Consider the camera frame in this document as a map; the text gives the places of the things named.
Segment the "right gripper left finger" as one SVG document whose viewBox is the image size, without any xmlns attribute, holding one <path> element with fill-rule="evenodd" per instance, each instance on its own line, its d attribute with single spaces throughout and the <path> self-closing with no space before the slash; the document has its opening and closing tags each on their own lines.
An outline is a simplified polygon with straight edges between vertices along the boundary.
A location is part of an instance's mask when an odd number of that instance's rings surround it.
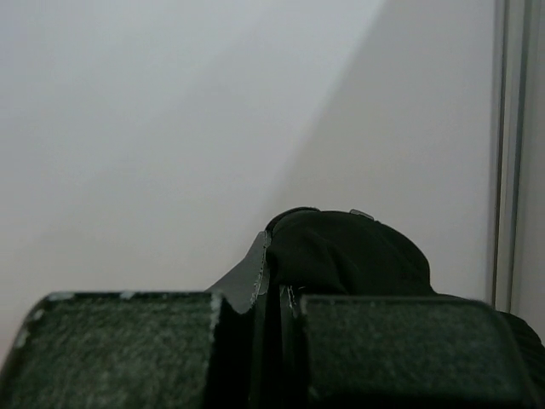
<svg viewBox="0 0 545 409">
<path fill-rule="evenodd" d="M 54 292 L 1 369 L 4 408 L 257 408 L 269 234 L 207 291 Z"/>
</svg>

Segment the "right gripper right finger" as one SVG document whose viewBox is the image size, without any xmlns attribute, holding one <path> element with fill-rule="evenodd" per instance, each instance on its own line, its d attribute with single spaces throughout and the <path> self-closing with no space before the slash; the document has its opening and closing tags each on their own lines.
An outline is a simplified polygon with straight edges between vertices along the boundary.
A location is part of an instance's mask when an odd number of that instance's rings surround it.
<svg viewBox="0 0 545 409">
<path fill-rule="evenodd" d="M 504 319 L 457 297 L 280 290 L 288 408 L 536 408 Z"/>
</svg>

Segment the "black shorts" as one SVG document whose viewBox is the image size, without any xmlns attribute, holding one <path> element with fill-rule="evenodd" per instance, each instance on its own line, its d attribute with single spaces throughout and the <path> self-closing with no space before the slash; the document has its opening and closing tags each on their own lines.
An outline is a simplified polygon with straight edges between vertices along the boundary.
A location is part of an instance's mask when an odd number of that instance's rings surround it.
<svg viewBox="0 0 545 409">
<path fill-rule="evenodd" d="M 273 281 L 301 293 L 439 297 L 422 251 L 365 214 L 295 208 L 267 225 Z"/>
</svg>

